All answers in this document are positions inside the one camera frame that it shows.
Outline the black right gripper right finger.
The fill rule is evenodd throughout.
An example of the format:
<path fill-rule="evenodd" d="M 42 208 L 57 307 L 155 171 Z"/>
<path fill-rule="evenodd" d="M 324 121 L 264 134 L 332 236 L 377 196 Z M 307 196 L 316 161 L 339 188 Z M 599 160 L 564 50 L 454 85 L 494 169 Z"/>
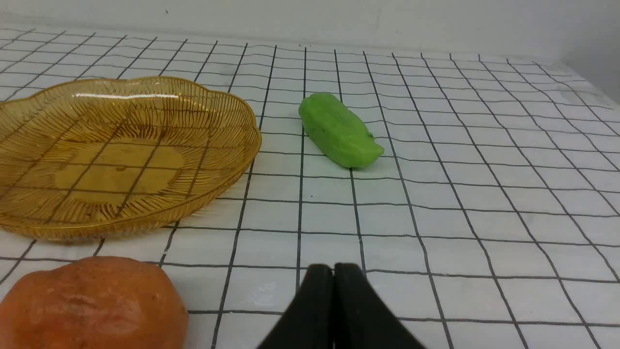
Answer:
<path fill-rule="evenodd" d="M 334 267 L 336 349 L 423 349 L 353 263 Z"/>

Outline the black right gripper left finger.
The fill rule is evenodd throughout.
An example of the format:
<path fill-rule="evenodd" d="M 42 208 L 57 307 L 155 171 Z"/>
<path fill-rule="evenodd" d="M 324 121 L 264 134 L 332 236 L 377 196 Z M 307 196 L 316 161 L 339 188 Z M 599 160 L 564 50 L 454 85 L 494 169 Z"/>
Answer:
<path fill-rule="evenodd" d="M 292 302 L 259 345 L 260 349 L 331 349 L 330 332 L 334 275 L 323 264 L 313 264 Z"/>

